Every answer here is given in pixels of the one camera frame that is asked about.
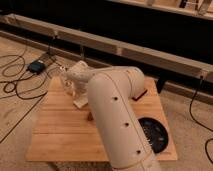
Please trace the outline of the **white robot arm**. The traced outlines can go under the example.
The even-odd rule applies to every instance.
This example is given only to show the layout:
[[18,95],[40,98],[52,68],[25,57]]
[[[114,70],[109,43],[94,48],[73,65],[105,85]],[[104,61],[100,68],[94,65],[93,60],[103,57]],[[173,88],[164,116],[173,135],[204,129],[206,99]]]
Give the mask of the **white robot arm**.
[[90,69],[79,61],[66,77],[87,84],[88,104],[113,171],[162,171],[129,101],[145,91],[140,69]]

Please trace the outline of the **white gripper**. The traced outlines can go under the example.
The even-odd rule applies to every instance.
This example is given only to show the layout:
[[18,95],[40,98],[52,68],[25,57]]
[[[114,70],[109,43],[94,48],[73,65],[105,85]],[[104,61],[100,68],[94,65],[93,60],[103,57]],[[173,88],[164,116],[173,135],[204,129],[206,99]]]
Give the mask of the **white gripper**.
[[74,84],[74,98],[79,99],[83,97],[87,92],[86,83],[75,83]]

